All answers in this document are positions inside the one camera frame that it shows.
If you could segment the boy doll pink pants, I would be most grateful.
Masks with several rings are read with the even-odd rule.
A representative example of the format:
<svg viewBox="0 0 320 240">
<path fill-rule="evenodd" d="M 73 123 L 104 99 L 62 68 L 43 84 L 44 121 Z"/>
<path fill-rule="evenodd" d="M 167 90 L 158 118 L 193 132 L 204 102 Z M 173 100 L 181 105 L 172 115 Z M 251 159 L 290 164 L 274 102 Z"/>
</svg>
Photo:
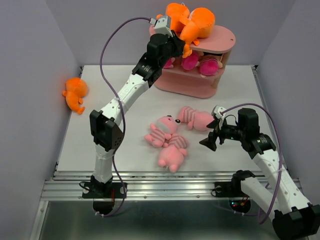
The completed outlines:
<svg viewBox="0 0 320 240">
<path fill-rule="evenodd" d="M 184 70 L 193 70 L 200 64 L 200 58 L 204 55 L 203 51 L 193 51 L 191 55 L 182 59 L 181 66 Z"/>
<path fill-rule="evenodd" d="M 175 62 L 175 58 L 174 57 L 171 57 L 167 62 L 166 64 L 163 66 L 164 69 L 171 69 L 174 67 L 173 63 Z"/>
<path fill-rule="evenodd" d="M 199 62 L 200 76 L 204 78 L 215 75 L 223 67 L 221 59 L 220 54 L 205 53 Z"/>
</svg>

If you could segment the orange shark plush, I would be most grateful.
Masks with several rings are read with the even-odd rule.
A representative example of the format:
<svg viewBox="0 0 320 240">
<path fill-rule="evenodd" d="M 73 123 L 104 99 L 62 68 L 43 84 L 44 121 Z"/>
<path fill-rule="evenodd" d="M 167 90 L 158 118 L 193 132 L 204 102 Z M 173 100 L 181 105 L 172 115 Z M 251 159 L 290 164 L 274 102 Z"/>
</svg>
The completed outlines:
<svg viewBox="0 0 320 240">
<path fill-rule="evenodd" d="M 190 10 L 183 3 L 173 2 L 167 5 L 165 15 L 171 18 L 170 29 L 180 33 L 185 26 L 181 19 L 187 19 Z"/>
<path fill-rule="evenodd" d="M 182 57 L 187 58 L 193 52 L 190 49 L 191 44 L 198 46 L 200 44 L 199 39 L 210 36 L 215 25 L 216 17 L 209 9 L 199 7 L 194 9 L 189 17 L 181 17 L 179 21 L 183 24 L 179 39 L 185 43 Z"/>
</svg>

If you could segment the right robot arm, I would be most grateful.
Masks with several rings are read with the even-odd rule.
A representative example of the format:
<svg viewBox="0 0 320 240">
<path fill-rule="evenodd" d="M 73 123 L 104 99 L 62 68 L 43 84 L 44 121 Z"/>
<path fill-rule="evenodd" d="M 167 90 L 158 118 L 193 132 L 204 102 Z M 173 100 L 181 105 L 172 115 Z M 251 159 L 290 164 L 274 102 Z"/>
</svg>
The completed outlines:
<svg viewBox="0 0 320 240">
<path fill-rule="evenodd" d="M 259 116 L 250 103 L 237 105 L 238 118 L 234 125 L 227 123 L 227 109 L 215 106 L 214 120 L 207 125 L 212 131 L 199 143 L 212 151 L 216 142 L 238 141 L 243 150 L 259 167 L 267 180 L 270 192 L 249 170 L 238 170 L 229 182 L 215 182 L 211 191 L 217 198 L 249 197 L 265 215 L 259 222 L 272 222 L 281 240 L 297 240 L 315 235 L 320 227 L 320 206 L 313 205 L 299 190 L 283 166 L 281 146 L 260 131 Z"/>
</svg>

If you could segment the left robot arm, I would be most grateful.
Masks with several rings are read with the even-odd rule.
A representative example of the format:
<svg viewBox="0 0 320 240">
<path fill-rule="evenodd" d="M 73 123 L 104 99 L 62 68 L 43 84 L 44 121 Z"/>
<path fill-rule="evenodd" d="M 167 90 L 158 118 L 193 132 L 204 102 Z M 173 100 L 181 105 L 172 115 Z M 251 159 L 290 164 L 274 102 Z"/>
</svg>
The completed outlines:
<svg viewBox="0 0 320 240">
<path fill-rule="evenodd" d="M 95 167 L 87 187 L 98 198 L 107 198 L 112 193 L 112 166 L 116 150 L 125 136 L 125 114 L 134 102 L 162 75 L 169 59 L 183 54 L 185 42 L 174 30 L 151 35 L 147 50 L 133 68 L 128 80 L 115 97 L 100 111 L 89 115 L 90 131 L 95 143 Z"/>
</svg>

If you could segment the pink three-tier shelf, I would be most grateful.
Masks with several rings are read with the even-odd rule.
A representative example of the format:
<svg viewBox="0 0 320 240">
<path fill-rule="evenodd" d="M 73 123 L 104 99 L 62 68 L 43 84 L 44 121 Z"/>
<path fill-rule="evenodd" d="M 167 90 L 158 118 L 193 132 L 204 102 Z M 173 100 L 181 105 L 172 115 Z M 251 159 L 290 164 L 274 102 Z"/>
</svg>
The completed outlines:
<svg viewBox="0 0 320 240">
<path fill-rule="evenodd" d="M 191 45 L 192 54 L 168 62 L 155 86 L 163 91 L 206 99 L 215 95 L 236 37 L 226 27 L 215 25 L 199 45 Z"/>
</svg>

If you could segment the pink striped plush upper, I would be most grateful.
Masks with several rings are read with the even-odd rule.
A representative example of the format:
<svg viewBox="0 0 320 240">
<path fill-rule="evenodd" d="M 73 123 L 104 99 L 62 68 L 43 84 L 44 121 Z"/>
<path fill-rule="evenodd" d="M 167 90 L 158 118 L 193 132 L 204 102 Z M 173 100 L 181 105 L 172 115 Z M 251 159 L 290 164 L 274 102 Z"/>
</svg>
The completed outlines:
<svg viewBox="0 0 320 240">
<path fill-rule="evenodd" d="M 207 131 L 207 125 L 214 121 L 214 117 L 207 111 L 199 111 L 190 106 L 181 108 L 178 117 L 182 123 L 186 123 L 189 130 Z"/>
</svg>

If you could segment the pink striped plush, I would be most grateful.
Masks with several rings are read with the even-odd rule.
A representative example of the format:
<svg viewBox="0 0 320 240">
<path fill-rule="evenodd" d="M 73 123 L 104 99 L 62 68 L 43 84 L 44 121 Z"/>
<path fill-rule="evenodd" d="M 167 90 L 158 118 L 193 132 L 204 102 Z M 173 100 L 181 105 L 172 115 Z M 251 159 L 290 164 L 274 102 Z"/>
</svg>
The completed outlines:
<svg viewBox="0 0 320 240">
<path fill-rule="evenodd" d="M 207 125 L 214 121 L 214 117 L 207 111 L 199 111 L 190 106 L 181 108 L 178 117 L 182 123 L 186 123 L 189 130 L 207 131 Z"/>
<path fill-rule="evenodd" d="M 160 151 L 157 165 L 176 173 L 188 155 L 188 146 L 189 142 L 184 136 L 174 133 L 166 143 L 166 147 Z"/>
</svg>

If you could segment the pink striped plush lower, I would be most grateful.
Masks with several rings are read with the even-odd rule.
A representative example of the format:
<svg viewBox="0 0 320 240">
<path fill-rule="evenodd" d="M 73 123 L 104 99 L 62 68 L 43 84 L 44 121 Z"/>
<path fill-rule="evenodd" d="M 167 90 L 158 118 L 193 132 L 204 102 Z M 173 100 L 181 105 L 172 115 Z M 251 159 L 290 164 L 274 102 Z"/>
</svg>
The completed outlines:
<svg viewBox="0 0 320 240">
<path fill-rule="evenodd" d="M 166 143 L 166 147 L 160 151 L 157 165 L 176 173 L 188 155 L 188 146 L 189 142 L 184 136 L 174 133 Z"/>
</svg>

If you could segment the pink plush with face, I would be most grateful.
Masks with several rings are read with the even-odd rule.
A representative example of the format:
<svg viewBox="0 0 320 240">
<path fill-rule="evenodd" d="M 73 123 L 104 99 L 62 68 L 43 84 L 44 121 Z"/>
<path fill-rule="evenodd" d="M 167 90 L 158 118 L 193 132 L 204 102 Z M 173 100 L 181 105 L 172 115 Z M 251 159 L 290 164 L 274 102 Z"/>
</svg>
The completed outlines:
<svg viewBox="0 0 320 240">
<path fill-rule="evenodd" d="M 151 132 L 145 135 L 144 139 L 155 148 L 164 147 L 166 142 L 177 132 L 180 123 L 179 119 L 175 119 L 171 115 L 162 116 L 155 124 L 150 124 Z"/>
</svg>

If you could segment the plain orange plush toy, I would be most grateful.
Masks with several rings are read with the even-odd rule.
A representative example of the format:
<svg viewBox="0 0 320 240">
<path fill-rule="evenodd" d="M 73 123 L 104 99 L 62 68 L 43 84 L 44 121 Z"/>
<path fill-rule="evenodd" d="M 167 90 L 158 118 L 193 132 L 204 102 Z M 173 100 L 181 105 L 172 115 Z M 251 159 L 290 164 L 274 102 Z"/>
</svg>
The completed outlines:
<svg viewBox="0 0 320 240">
<path fill-rule="evenodd" d="M 89 88 L 84 80 L 79 77 L 70 78 L 65 83 L 65 90 L 62 95 L 65 97 L 66 104 L 78 115 L 81 115 L 85 111 L 85 107 L 82 106 L 83 97 L 89 92 Z"/>
</svg>

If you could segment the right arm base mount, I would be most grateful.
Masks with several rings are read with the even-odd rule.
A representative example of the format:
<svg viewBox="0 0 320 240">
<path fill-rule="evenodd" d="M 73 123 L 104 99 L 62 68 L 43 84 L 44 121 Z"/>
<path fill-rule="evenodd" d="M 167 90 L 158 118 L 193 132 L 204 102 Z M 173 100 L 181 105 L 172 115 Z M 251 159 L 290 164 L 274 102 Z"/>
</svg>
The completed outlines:
<svg viewBox="0 0 320 240">
<path fill-rule="evenodd" d="M 229 208 L 220 207 L 221 209 L 241 216 L 255 217 L 257 213 L 249 213 L 250 197 L 241 189 L 241 182 L 251 177 L 256 177 L 251 171 L 238 170 L 230 181 L 216 181 L 210 194 L 216 198 L 228 198 Z"/>
</svg>

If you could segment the aluminium rail frame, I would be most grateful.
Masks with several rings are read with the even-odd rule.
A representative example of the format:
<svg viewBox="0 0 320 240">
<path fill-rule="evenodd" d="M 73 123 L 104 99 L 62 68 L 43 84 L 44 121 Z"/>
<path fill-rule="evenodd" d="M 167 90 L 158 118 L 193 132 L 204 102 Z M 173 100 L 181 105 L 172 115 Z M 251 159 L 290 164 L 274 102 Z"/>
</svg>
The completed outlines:
<svg viewBox="0 0 320 240">
<path fill-rule="evenodd" d="M 213 152 L 199 144 L 206 133 L 179 132 L 189 140 L 189 155 L 180 171 L 159 168 L 158 149 L 143 139 L 158 117 L 175 115 L 182 106 L 211 111 L 241 103 L 261 104 L 257 75 L 250 65 L 229 65 L 217 93 L 198 99 L 151 88 L 126 114 L 126 136 L 116 154 L 116 166 L 128 185 L 116 216 L 101 217 L 93 201 L 82 197 L 81 181 L 94 170 L 95 145 L 89 114 L 103 107 L 113 94 L 98 66 L 86 65 L 82 78 L 89 85 L 85 113 L 69 117 L 60 156 L 52 178 L 43 185 L 31 232 L 33 240 L 275 240 L 271 222 L 258 224 L 255 215 L 230 211 L 226 198 L 211 195 L 215 182 L 229 181 L 238 170 L 252 171 L 262 184 L 262 172 L 236 141 Z"/>
</svg>

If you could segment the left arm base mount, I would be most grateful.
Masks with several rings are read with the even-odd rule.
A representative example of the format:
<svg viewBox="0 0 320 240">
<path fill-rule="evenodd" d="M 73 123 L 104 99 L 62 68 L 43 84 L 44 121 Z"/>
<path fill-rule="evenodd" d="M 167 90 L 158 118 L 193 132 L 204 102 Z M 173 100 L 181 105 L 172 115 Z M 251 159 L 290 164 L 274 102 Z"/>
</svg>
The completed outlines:
<svg viewBox="0 0 320 240">
<path fill-rule="evenodd" d="M 92 208 L 96 216 L 115 216 L 123 207 L 127 197 L 126 182 L 107 182 L 105 186 L 95 186 L 92 182 L 81 181 L 82 198 L 93 200 Z"/>
</svg>

